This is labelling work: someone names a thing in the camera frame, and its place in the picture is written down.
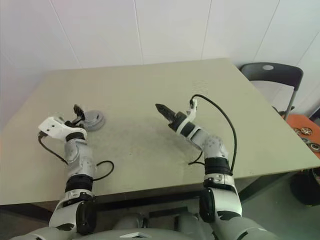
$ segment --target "chair backrest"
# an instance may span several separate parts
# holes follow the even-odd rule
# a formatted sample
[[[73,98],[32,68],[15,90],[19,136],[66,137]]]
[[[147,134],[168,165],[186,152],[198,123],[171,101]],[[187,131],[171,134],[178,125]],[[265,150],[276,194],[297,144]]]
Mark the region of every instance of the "chair backrest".
[[[240,68],[240,71],[249,81],[269,81],[285,84],[294,87],[294,91],[299,89],[304,75],[299,67],[272,62],[245,64]]]

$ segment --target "round metal disc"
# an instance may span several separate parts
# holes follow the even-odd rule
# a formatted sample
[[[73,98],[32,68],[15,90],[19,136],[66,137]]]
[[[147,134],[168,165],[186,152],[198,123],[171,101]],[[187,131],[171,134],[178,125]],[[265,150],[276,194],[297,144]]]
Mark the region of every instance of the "round metal disc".
[[[301,128],[301,133],[303,135],[311,135],[312,134],[312,130],[309,127],[303,127],[303,128]]]
[[[314,142],[311,142],[308,144],[309,148],[315,152],[315,153],[320,153],[320,145]]]
[[[293,129],[293,131],[295,131],[296,134],[298,134],[298,135],[301,134],[301,130],[299,128],[293,127],[292,129]]]
[[[301,137],[301,140],[302,140],[305,144],[310,143],[309,139],[306,138],[306,137]]]
[[[97,131],[105,124],[105,117],[101,111],[90,110],[84,112],[85,120],[82,121],[85,130]]]

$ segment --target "black chair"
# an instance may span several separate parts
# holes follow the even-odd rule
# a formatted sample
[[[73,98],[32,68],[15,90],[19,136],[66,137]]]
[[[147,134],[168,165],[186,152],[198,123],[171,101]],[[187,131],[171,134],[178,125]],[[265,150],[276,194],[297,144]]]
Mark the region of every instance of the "black chair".
[[[240,68],[240,71],[249,81],[268,81],[294,87],[289,105],[284,115],[284,120],[287,120],[304,72],[296,66],[272,62],[245,64]]]
[[[320,123],[320,106],[317,111],[315,111],[312,116],[310,117],[310,120],[317,123],[319,125]]]

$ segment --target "table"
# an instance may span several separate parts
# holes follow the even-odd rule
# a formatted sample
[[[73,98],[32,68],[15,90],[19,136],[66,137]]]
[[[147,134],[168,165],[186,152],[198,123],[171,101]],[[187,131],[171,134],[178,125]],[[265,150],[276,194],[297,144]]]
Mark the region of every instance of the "table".
[[[307,138],[310,142],[320,144],[320,127],[307,118],[305,115],[301,114],[291,114],[286,121],[290,127],[302,129],[309,128],[312,130],[311,135],[299,135],[301,138]],[[320,159],[320,152],[314,152],[314,154]]]
[[[106,124],[88,134],[95,161],[112,160],[114,172],[95,182],[97,196],[189,186],[203,181],[199,151],[177,136],[156,108],[187,110],[203,94],[219,104],[238,137],[234,177],[282,174],[320,165],[319,159],[228,59],[49,72],[2,133],[0,205],[58,200],[65,166],[37,142],[48,116],[74,118],[73,105],[100,110]],[[232,131],[218,110],[199,99],[197,124],[220,136],[233,155]],[[63,154],[62,142],[45,143]],[[97,175],[108,171],[101,165]]]

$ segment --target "wall panel seam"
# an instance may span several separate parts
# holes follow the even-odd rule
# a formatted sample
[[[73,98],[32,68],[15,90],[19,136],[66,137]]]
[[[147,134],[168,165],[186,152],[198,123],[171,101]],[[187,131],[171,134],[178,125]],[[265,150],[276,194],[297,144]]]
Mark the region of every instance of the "wall panel seam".
[[[210,13],[211,13],[212,1],[213,0],[210,0],[208,18],[206,20],[206,26],[205,26],[205,32],[204,32],[204,38],[203,38],[203,45],[202,45],[201,56],[200,56],[201,60],[203,58],[204,50],[205,50],[205,43],[206,43],[206,38],[207,38],[207,32],[208,32],[208,25],[209,25]]]
[[[311,45],[314,43],[314,41],[316,40],[318,34],[320,33],[320,31],[318,31],[316,33],[316,35],[314,36],[314,38],[312,39],[312,41],[310,42],[309,46],[306,48],[306,50],[304,51],[304,53],[302,54],[302,56],[300,57],[300,59],[298,60],[298,62],[296,63],[295,66],[298,66],[301,62],[301,60],[304,58],[304,56],[306,55],[306,53],[308,52],[308,50],[310,49]]]
[[[71,50],[72,50],[72,52],[73,52],[73,55],[74,55],[77,63],[80,65],[81,68],[84,68],[84,67],[82,66],[82,64],[81,64],[81,62],[80,62],[77,54],[76,54],[76,51],[74,50],[74,47],[72,46],[72,43],[71,43],[71,41],[70,41],[70,39],[69,39],[69,37],[68,37],[68,34],[67,34],[67,32],[66,32],[66,30],[65,30],[65,28],[64,28],[64,26],[63,26],[63,24],[62,24],[62,22],[61,22],[61,20],[60,20],[60,17],[59,17],[59,15],[58,15],[57,11],[56,11],[56,8],[55,8],[52,0],[49,0],[49,2],[50,2],[50,5],[51,5],[51,7],[52,7],[52,10],[53,10],[53,12],[54,12],[54,14],[55,14],[58,22],[59,22],[59,24],[60,24],[60,27],[61,27],[61,29],[62,29],[62,32],[63,32],[63,34],[65,35],[65,37],[66,37],[66,39],[67,39],[67,41],[68,41],[68,43],[69,43],[69,46],[70,46],[70,48],[71,48]]]
[[[262,40],[261,40],[261,42],[260,42],[259,47],[258,47],[257,50],[256,50],[256,53],[255,53],[255,55],[254,55],[254,57],[253,57],[253,59],[252,59],[252,62],[255,61],[255,59],[256,59],[256,57],[257,57],[257,55],[258,55],[258,52],[259,52],[259,50],[260,50],[260,48],[261,48],[261,46],[262,46],[262,43],[263,43],[264,40],[265,40],[265,37],[266,37],[266,35],[267,35],[267,33],[268,33],[268,30],[269,30],[269,28],[270,28],[270,25],[271,25],[271,23],[272,23],[272,21],[273,21],[273,19],[274,19],[274,16],[275,16],[275,14],[276,14],[276,12],[277,12],[277,9],[278,9],[278,6],[279,6],[280,1],[281,1],[281,0],[278,1],[277,5],[276,5],[276,7],[275,7],[275,9],[274,9],[274,12],[273,12],[272,17],[271,17],[271,19],[270,19],[270,22],[269,22],[269,24],[268,24],[268,27],[266,28],[266,30],[265,30],[265,32],[264,32],[263,38],[262,38]]]
[[[138,21],[136,0],[133,0],[133,5],[134,5],[134,14],[135,14],[136,30],[137,30],[137,33],[138,33],[138,40],[139,40],[139,47],[140,47],[140,58],[141,58],[141,63],[142,63],[142,65],[144,65],[144,64],[145,64],[145,60],[144,60],[144,52],[143,52],[143,49],[142,49],[142,42],[141,42],[141,36],[140,36],[140,29],[139,29],[139,21]]]

